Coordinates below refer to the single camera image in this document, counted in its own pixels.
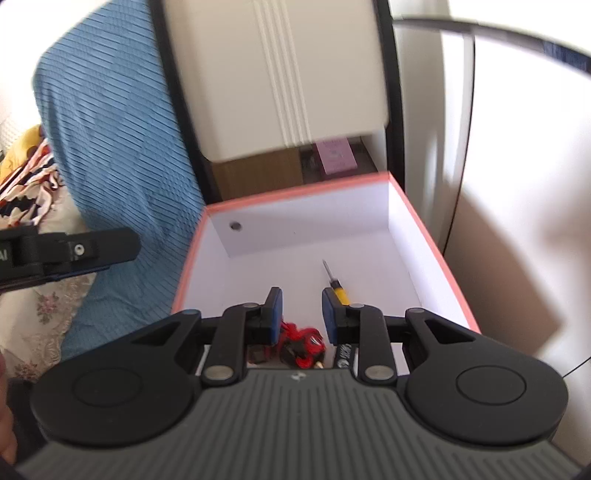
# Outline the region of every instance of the screwdriver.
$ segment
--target screwdriver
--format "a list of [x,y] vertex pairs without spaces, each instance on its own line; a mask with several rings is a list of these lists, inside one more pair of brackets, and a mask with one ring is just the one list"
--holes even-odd
[[339,280],[337,280],[336,278],[334,278],[332,276],[332,273],[330,272],[329,265],[328,265],[328,263],[326,263],[326,260],[323,260],[322,263],[324,264],[324,267],[326,269],[326,273],[328,273],[328,275],[329,275],[330,286],[335,291],[337,298],[340,300],[340,302],[343,305],[348,305],[350,302],[349,302],[349,298],[347,297],[347,293],[345,292],[345,289],[340,286]]

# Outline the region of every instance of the open box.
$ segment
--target open box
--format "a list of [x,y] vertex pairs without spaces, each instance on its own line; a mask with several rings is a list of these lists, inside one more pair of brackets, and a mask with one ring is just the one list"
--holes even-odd
[[423,307],[464,327],[478,326],[441,253],[388,173],[368,174],[206,208],[193,238],[173,313],[220,316],[283,290],[283,316],[312,326],[327,344],[322,290],[330,265],[351,302],[403,316]]

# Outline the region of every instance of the circular black pad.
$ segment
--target circular black pad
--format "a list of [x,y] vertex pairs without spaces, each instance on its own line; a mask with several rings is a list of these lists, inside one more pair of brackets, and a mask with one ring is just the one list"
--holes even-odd
[[504,367],[473,367],[457,378],[457,389],[468,400],[484,405],[506,405],[525,393],[525,380]]
[[74,383],[74,396],[92,407],[116,407],[132,401],[142,390],[142,378],[125,368],[101,368]]
[[77,445],[116,447],[169,429],[193,399],[189,376],[160,348],[120,343],[49,370],[31,406],[46,433]]
[[548,437],[567,404],[551,367],[490,339],[440,345],[407,382],[406,398],[430,427],[476,445]]

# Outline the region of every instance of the yellow cushion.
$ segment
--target yellow cushion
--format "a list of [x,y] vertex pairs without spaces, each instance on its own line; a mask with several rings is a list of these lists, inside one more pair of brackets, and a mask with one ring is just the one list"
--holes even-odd
[[27,158],[27,151],[31,147],[38,147],[41,144],[39,135],[39,125],[31,127],[24,132],[17,141],[10,147],[6,157],[0,163],[0,183],[8,177],[13,171],[24,164]]

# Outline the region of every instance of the black clamp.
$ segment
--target black clamp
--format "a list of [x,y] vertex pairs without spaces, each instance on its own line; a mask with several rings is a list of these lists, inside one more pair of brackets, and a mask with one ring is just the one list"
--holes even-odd
[[0,231],[0,293],[74,277],[135,259],[139,236],[130,228],[38,233],[34,226]]
[[[422,308],[405,318],[322,296],[331,343],[359,344],[357,379],[396,386],[429,429],[471,445],[510,446],[548,438],[567,405],[550,366]],[[409,375],[396,374],[390,342],[402,343]]]
[[[183,310],[46,372],[31,397],[46,435],[93,447],[133,445],[176,424],[204,388],[241,380],[245,345],[277,343],[282,291],[221,317]],[[201,377],[195,375],[209,353]]]

